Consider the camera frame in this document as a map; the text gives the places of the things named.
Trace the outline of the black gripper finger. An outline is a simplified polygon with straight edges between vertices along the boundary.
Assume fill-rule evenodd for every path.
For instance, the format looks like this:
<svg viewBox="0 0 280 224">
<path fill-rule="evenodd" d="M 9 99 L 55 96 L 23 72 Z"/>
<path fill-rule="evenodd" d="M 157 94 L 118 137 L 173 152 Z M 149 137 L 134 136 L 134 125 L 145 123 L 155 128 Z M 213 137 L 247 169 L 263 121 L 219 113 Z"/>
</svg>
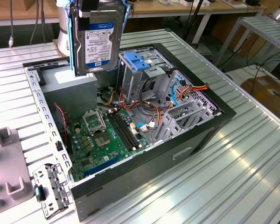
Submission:
<svg viewBox="0 0 280 224">
<path fill-rule="evenodd" d="M 78 30 L 88 30 L 90 24 L 90 11 L 78 10 Z"/>
</svg>

